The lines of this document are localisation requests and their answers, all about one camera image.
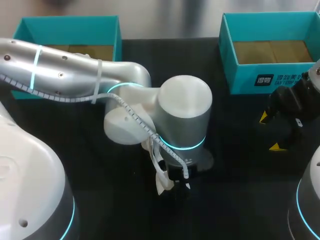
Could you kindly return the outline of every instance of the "yellow sticker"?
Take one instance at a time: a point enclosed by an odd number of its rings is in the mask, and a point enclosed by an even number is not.
[[[266,111],[264,111],[263,114],[262,114],[262,117],[261,117],[261,119],[260,119],[260,121],[259,121],[259,123],[265,124],[264,122],[261,122],[261,121],[262,121],[263,119],[265,119],[267,116],[268,116],[268,115],[267,115]]]
[[[282,149],[279,147],[279,144],[276,142],[275,145],[269,148],[270,151],[287,151],[287,149]]]

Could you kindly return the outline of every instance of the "open box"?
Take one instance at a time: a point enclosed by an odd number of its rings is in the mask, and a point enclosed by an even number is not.
[[[224,13],[219,50],[231,94],[293,86],[320,59],[316,12]]]
[[[23,17],[13,38],[103,61],[122,59],[118,16]],[[21,91],[12,94],[16,99],[39,98]]]

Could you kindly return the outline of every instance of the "black label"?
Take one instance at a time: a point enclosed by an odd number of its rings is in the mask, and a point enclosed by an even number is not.
[[[255,80],[255,86],[269,86],[272,79],[274,78],[273,74],[259,74]]]

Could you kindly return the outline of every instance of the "brown cardboard bottom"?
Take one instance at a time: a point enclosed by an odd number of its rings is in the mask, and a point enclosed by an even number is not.
[[[235,41],[239,64],[313,63],[303,40]]]
[[[73,54],[89,54],[90,58],[103,61],[112,61],[114,53],[112,45],[47,45],[47,47]]]

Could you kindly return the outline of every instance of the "black table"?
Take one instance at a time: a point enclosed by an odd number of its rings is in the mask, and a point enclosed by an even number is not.
[[[124,40],[123,60],[145,66],[154,87],[176,75],[210,86],[204,145],[215,166],[191,182],[185,201],[158,197],[149,155],[105,136],[104,106],[17,101],[2,83],[0,100],[17,124],[60,157],[80,210],[80,239],[291,239],[288,205],[320,145],[319,121],[305,126],[293,150],[270,152],[289,126],[281,118],[259,124],[267,95],[229,95],[216,38]]]

